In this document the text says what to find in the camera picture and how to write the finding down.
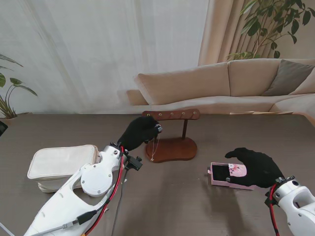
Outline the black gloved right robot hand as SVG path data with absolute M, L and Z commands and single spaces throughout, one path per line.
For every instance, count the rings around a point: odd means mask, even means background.
M 276 183 L 276 179 L 284 178 L 273 159 L 262 152 L 239 147 L 228 152 L 225 158 L 237 158 L 247 169 L 247 174 L 243 177 L 231 176 L 230 183 L 246 187 L 256 185 L 260 188 L 270 188 Z

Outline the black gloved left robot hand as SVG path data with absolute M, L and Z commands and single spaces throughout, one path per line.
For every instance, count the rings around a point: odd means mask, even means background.
M 152 116 L 138 117 L 133 120 L 118 139 L 118 146 L 128 151 L 134 150 L 162 132 L 162 126 Z

